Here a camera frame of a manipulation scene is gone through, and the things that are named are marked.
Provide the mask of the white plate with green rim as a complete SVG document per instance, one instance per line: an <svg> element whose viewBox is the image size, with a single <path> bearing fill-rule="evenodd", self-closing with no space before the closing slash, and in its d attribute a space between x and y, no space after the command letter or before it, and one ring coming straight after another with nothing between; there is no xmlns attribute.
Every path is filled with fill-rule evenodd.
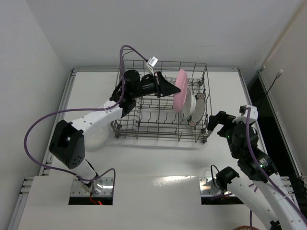
<svg viewBox="0 0 307 230"><path fill-rule="evenodd" d="M194 112L188 117L187 122L191 127L195 127L203 119L206 109L206 98L203 93L198 93L195 96Z"/></svg>

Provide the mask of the pink plate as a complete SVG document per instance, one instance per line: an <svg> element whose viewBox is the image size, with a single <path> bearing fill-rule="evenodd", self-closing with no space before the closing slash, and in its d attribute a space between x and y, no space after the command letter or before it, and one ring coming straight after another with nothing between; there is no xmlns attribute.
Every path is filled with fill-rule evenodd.
<svg viewBox="0 0 307 230"><path fill-rule="evenodd" d="M180 112L184 107L188 90L188 75L183 69L178 72L175 86L180 89L180 92L175 93L173 96L173 109L176 112Z"/></svg>

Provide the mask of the white deep plate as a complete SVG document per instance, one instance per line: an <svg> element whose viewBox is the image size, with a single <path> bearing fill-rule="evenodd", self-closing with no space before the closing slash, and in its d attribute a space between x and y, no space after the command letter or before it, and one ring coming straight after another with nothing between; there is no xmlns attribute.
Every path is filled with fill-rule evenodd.
<svg viewBox="0 0 307 230"><path fill-rule="evenodd" d="M196 107L195 96L193 95L192 89L188 87L184 107L180 111L181 117L184 120L187 120L194 113L195 107Z"/></svg>

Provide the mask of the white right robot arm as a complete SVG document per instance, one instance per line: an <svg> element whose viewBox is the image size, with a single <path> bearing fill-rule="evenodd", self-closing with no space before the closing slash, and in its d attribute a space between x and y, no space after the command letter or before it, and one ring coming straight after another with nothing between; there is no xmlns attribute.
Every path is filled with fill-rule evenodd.
<svg viewBox="0 0 307 230"><path fill-rule="evenodd" d="M254 107L242 106L241 116L220 111L209 118L207 129L222 125L218 135L225 138L238 167L262 192L259 196L230 166L220 170L213 181L222 191L241 200L268 230L305 230L307 219L291 200L272 159L258 148L258 133L251 126L258 118Z"/></svg>

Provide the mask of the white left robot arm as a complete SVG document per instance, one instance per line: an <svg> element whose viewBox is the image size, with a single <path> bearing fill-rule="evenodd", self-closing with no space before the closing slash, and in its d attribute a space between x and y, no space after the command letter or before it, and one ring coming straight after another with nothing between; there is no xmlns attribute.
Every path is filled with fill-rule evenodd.
<svg viewBox="0 0 307 230"><path fill-rule="evenodd" d="M98 109L73 121L57 123L49 151L75 174L87 190L93 190L98 174L85 158L86 140L129 114L136 106L137 98L151 94L160 98L180 92L180 88L168 82L159 71L141 77L138 71L128 70L121 76L111 97Z"/></svg>

